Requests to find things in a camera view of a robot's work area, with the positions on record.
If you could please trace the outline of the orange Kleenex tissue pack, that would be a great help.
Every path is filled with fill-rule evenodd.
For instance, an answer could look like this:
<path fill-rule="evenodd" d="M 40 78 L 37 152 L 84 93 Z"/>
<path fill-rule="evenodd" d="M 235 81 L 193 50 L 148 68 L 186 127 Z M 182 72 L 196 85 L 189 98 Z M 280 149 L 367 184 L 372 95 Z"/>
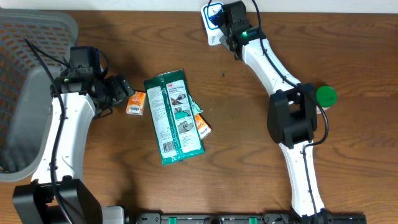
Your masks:
<path fill-rule="evenodd" d="M 146 103 L 146 92 L 137 91 L 128 99 L 126 113 L 142 116 Z"/>

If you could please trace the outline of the green white 3M package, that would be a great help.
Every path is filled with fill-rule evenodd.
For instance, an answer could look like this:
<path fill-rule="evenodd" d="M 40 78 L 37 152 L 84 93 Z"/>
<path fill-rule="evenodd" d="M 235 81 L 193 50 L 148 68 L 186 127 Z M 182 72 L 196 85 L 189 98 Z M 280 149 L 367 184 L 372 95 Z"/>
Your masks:
<path fill-rule="evenodd" d="M 184 71 L 161 73 L 145 80 L 144 87 L 162 165 L 204 154 Z"/>

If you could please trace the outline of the small orange snack box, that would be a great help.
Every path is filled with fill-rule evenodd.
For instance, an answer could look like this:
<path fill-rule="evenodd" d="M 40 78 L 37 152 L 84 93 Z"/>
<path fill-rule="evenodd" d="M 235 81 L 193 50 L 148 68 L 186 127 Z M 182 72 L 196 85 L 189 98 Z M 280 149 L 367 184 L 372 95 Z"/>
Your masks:
<path fill-rule="evenodd" d="M 202 118 L 201 114 L 195 115 L 195 122 L 200 139 L 203 140 L 211 133 L 212 129 L 208 125 L 208 123 Z"/>

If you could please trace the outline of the green lid white jar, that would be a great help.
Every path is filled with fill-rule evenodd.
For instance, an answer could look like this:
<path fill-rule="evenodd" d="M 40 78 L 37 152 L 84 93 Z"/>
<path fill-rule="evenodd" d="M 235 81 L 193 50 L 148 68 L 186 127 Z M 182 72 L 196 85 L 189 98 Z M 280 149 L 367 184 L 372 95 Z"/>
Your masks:
<path fill-rule="evenodd" d="M 316 99 L 322 109 L 327 110 L 337 102 L 338 95 L 331 86 L 321 86 L 317 89 Z"/>

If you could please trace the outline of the teal wet wipes packet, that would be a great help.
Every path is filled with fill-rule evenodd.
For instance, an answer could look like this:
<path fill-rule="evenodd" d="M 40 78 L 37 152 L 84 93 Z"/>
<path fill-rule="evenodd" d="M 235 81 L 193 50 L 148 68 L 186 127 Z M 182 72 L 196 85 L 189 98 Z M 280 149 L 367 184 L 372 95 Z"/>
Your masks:
<path fill-rule="evenodd" d="M 192 111 L 194 116 L 203 112 L 203 110 L 199 107 L 199 105 L 196 102 L 191 101 L 190 103 L 192 106 Z"/>

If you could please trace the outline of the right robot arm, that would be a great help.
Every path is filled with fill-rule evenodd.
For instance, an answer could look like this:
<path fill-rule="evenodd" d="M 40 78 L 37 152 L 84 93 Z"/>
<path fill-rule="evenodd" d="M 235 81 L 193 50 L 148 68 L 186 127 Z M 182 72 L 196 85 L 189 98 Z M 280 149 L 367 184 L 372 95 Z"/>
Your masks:
<path fill-rule="evenodd" d="M 248 65 L 269 95 L 267 128 L 284 155 L 292 188 L 292 208 L 303 222 L 316 223 L 325 206 L 320 196 L 313 148 L 317 110 L 311 83 L 303 84 L 282 65 L 259 27 L 221 28 L 220 43 Z"/>

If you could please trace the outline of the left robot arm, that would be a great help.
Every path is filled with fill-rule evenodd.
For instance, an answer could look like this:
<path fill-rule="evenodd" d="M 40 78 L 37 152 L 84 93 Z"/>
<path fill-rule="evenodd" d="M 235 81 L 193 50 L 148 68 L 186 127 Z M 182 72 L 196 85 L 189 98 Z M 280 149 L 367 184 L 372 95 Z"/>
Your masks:
<path fill-rule="evenodd" d="M 12 196 L 22 223 L 128 223 L 121 206 L 102 207 L 83 182 L 90 124 L 134 94 L 124 75 L 57 77 L 44 153 L 29 184 Z"/>

